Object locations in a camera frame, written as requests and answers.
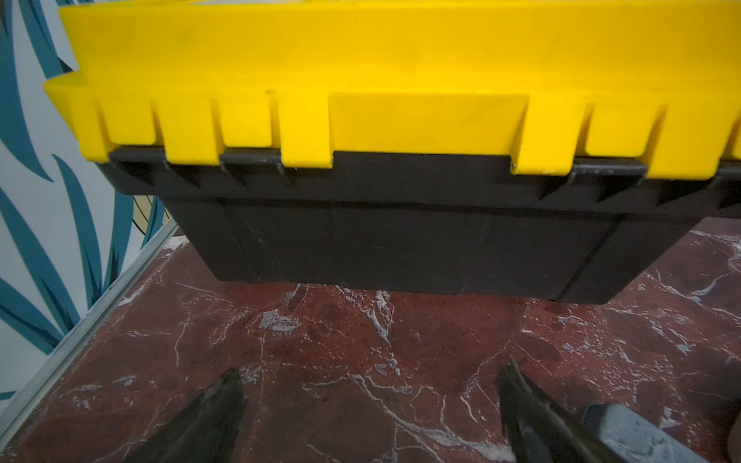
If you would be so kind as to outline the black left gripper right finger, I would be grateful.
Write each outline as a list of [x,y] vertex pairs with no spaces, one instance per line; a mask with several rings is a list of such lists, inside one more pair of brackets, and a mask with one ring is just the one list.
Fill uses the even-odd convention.
[[517,462],[623,462],[521,372],[515,360],[496,379],[503,434]]

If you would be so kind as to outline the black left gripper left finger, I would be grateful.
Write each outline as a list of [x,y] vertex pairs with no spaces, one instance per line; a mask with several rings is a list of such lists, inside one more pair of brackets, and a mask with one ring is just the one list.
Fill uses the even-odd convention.
[[239,372],[224,372],[127,462],[228,462],[247,399]]

